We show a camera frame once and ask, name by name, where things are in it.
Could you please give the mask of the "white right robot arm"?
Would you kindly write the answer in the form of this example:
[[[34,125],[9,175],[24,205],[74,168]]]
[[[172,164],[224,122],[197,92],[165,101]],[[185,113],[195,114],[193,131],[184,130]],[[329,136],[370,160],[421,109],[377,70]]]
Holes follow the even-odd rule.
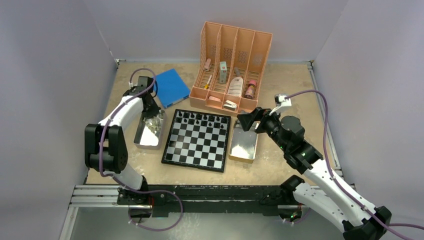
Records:
[[[322,154],[305,140],[305,129],[297,117],[280,119],[271,109],[257,107],[237,119],[244,131],[259,122],[255,132],[266,133],[283,151],[288,165],[301,174],[281,184],[284,202],[307,205],[336,226],[346,240],[379,240],[387,232],[383,224],[391,221],[392,213],[363,198],[327,165]]]

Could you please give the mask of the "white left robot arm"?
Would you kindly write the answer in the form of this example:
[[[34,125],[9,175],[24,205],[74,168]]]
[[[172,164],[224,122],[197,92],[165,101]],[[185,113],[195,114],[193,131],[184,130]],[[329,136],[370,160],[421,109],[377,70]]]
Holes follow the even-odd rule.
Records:
[[[152,96],[156,86],[155,77],[141,76],[106,118],[84,129],[85,165],[130,191],[130,199],[138,205],[148,201],[150,190],[146,178],[128,163],[125,131],[138,115],[143,120],[158,115],[160,107]]]

